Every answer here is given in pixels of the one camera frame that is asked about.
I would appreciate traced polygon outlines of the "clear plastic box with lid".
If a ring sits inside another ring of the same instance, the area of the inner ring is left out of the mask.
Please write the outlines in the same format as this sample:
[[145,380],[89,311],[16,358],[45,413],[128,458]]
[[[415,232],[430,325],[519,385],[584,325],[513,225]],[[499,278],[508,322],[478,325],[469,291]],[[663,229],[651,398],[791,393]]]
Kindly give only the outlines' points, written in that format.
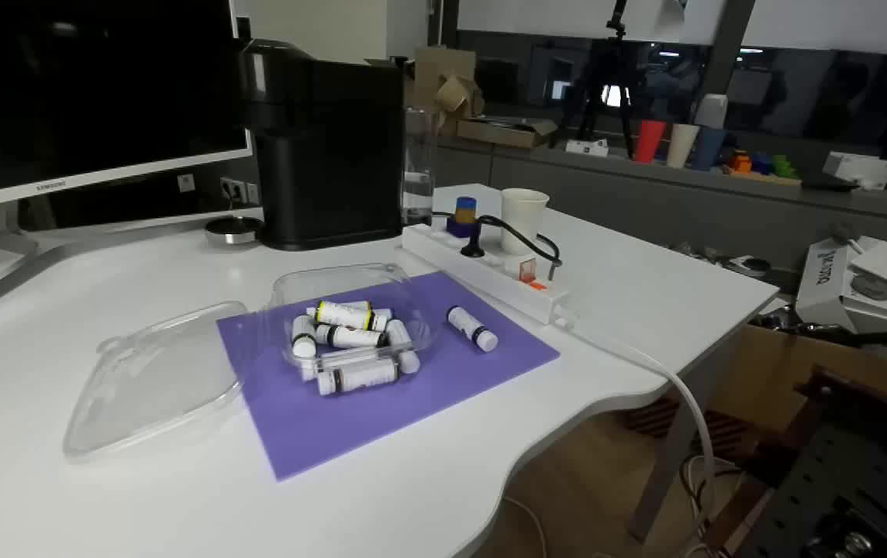
[[375,333],[386,322],[405,330],[409,352],[435,339],[415,287],[394,263],[286,272],[260,312],[222,301],[107,339],[65,428],[65,457],[93,458],[212,416],[239,389],[229,352],[262,336],[287,336],[293,315],[319,297],[368,303],[378,312]]

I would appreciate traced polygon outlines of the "white tube outside box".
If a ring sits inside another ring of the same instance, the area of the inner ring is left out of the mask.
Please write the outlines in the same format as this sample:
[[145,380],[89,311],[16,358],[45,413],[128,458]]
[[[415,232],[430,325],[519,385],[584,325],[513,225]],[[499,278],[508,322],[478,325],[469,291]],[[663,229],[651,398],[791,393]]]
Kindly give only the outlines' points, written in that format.
[[448,307],[447,311],[447,322],[469,340],[473,343],[480,352],[488,352],[499,348],[499,339],[478,318],[472,315],[466,307]]

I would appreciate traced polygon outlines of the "white cardboard box right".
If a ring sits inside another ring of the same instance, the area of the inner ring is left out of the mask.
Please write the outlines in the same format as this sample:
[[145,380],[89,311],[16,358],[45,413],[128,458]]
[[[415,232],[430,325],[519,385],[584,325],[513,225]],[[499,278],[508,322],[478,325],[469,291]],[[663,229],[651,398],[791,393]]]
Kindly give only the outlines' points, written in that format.
[[887,333],[887,283],[851,266],[854,249],[820,238],[805,252],[794,311],[851,336]]

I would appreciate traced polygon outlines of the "white power strip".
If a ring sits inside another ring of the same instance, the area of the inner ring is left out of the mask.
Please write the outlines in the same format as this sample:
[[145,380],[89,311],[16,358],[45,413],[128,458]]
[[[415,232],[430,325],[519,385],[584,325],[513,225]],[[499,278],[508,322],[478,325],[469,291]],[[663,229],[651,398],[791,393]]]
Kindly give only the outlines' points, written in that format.
[[512,257],[466,257],[458,238],[430,225],[405,225],[399,245],[426,266],[448,272],[466,287],[535,322],[556,322],[563,311],[567,291],[553,283],[519,283]]

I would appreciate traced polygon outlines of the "blue and yellow block toy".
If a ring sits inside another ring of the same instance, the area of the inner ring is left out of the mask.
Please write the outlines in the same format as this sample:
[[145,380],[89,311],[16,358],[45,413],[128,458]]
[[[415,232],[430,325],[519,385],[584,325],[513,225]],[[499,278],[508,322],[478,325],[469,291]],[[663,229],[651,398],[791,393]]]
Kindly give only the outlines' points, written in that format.
[[447,216],[447,232],[469,238],[478,229],[478,201],[469,195],[456,198],[456,211]]

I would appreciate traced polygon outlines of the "white tube right side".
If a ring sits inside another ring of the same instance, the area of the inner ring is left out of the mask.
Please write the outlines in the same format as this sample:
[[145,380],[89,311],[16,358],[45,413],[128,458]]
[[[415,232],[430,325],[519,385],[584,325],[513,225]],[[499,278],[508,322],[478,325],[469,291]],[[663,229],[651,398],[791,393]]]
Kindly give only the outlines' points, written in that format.
[[412,351],[415,348],[409,330],[402,325],[402,318],[390,318],[383,333],[386,333],[386,343],[394,351]]

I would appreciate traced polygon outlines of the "white tube top of pile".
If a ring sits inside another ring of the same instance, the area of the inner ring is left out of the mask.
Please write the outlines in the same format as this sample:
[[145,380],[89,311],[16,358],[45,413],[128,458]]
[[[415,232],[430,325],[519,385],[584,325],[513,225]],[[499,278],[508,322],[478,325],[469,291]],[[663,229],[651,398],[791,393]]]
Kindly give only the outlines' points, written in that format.
[[390,318],[394,318],[390,311],[368,311],[335,301],[319,301],[314,311],[314,322],[345,325],[358,333],[383,333]]

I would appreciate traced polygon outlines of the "white tube middle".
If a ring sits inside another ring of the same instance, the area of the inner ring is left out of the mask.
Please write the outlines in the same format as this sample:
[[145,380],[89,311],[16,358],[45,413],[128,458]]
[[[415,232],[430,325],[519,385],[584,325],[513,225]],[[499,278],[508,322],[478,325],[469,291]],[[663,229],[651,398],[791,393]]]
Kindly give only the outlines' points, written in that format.
[[358,333],[347,325],[315,325],[315,340],[321,348],[378,348],[381,333]]

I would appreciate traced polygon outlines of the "white tube left upright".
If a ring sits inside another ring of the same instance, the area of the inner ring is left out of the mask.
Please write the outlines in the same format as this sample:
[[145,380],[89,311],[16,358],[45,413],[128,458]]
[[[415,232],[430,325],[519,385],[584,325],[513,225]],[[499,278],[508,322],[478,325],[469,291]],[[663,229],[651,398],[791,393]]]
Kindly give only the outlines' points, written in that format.
[[314,322],[305,315],[292,318],[292,356],[311,358],[315,352]]

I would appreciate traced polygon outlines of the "black coffee machine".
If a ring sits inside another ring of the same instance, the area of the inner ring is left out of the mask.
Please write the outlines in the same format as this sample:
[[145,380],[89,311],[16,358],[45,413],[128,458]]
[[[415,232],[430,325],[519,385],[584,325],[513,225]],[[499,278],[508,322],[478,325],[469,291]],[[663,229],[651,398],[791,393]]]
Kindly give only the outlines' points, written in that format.
[[287,43],[241,56],[262,229],[280,252],[390,238],[402,229],[402,73],[314,60]]

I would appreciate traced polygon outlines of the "purple mat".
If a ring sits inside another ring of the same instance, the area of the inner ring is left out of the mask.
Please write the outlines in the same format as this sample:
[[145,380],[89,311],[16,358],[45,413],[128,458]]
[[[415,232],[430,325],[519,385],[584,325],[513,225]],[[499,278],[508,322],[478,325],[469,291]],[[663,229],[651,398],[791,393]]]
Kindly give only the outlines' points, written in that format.
[[447,272],[335,291],[390,312],[399,340],[335,348],[315,325],[315,352],[297,356],[315,301],[219,322],[243,406],[280,480],[340,458],[378,437],[486,393],[557,356]]

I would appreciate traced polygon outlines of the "red cup on shelf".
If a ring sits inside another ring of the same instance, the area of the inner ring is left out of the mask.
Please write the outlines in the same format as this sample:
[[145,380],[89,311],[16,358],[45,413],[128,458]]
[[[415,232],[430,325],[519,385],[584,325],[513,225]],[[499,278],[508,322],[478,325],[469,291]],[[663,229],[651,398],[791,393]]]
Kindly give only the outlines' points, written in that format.
[[658,148],[663,141],[666,124],[663,122],[640,122],[634,133],[631,162],[651,165],[658,157]]

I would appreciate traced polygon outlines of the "beige cup on shelf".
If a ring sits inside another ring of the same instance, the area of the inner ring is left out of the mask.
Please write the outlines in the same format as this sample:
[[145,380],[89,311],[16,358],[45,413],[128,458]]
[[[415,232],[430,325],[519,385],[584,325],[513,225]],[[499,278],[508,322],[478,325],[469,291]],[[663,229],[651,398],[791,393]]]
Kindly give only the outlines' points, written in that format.
[[698,140],[698,124],[671,124],[670,147],[666,147],[666,165],[681,166],[690,154],[695,140]]

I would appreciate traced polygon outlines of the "blue cup on shelf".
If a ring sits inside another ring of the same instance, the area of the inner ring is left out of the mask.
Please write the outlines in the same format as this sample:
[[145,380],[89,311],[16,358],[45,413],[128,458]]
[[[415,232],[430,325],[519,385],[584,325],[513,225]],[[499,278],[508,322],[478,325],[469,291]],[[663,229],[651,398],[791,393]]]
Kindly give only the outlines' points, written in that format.
[[688,165],[695,169],[711,169],[726,147],[723,126],[699,126]]

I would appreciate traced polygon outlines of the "white computer monitor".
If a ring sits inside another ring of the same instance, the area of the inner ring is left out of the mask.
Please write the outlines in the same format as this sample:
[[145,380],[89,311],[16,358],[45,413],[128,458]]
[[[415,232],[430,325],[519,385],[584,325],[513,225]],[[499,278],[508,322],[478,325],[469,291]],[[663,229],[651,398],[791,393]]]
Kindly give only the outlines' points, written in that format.
[[248,152],[232,0],[0,0],[0,206]]

